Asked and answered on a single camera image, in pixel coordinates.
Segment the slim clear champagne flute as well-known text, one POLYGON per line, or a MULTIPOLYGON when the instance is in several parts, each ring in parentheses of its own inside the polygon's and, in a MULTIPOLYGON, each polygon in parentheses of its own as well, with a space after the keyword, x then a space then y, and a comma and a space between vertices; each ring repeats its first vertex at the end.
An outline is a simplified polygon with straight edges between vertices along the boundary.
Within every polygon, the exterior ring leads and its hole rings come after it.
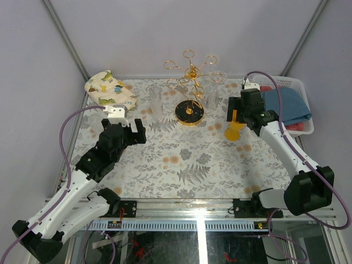
POLYGON ((225 83, 227 75, 225 72, 217 70, 209 73, 207 77, 205 106, 208 110, 216 110, 219 105, 220 84, 225 83))

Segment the yellow plastic goblet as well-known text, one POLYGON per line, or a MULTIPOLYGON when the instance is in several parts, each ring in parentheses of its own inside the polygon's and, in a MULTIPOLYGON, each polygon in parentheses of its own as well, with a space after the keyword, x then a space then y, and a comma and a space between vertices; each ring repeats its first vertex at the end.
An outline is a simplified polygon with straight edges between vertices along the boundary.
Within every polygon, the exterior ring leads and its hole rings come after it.
POLYGON ((225 130, 224 136, 229 141, 237 141, 240 139, 240 131, 245 128, 246 124, 239 123, 236 121, 237 110, 233 111, 232 121, 229 123, 229 127, 225 130))

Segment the gold wine glass rack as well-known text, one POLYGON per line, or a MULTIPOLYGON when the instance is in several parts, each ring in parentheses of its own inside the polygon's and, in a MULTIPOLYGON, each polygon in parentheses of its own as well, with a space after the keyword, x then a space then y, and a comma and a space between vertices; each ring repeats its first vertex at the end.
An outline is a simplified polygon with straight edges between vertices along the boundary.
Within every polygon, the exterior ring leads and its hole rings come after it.
POLYGON ((202 77, 210 76, 210 74, 203 74, 202 69, 206 65, 214 66, 218 62, 215 55, 208 55, 201 66, 196 66, 192 59, 195 52, 187 49, 182 56, 189 62, 187 68, 182 68, 173 60, 167 60, 163 63, 164 69, 173 70, 179 69, 183 76, 179 78, 170 78, 166 82, 167 88, 180 92, 185 100, 178 103, 175 107, 174 114, 177 121, 185 126, 196 126, 201 123, 205 115, 205 110, 201 101, 204 98, 205 88, 201 85, 200 79, 202 77))

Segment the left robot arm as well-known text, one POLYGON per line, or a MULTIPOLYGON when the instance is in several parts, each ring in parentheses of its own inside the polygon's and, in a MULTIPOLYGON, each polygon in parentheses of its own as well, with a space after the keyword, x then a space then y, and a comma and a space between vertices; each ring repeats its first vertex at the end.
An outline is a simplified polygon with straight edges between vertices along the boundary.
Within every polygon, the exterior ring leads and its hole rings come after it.
POLYGON ((104 119, 96 145, 81 157, 65 185, 29 220, 15 222, 14 234, 39 263, 52 261, 65 242, 89 222, 120 212, 120 197, 109 188, 98 191, 86 206, 78 210, 74 207, 114 169, 127 147, 146 143, 141 119, 136 119, 135 125, 137 131, 133 132, 130 125, 104 119))

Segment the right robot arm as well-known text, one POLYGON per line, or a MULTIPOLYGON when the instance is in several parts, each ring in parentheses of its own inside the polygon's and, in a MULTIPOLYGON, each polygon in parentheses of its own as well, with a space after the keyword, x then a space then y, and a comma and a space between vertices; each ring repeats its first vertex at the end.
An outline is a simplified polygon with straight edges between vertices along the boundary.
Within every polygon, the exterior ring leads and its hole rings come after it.
POLYGON ((227 121, 232 120, 246 124, 265 141, 290 177, 285 189, 266 189, 253 194, 250 208, 255 216, 263 217, 274 208, 299 216, 331 204, 332 169, 319 166, 297 145, 279 121, 278 114, 265 109, 258 89, 245 89, 239 97, 228 99, 227 121))

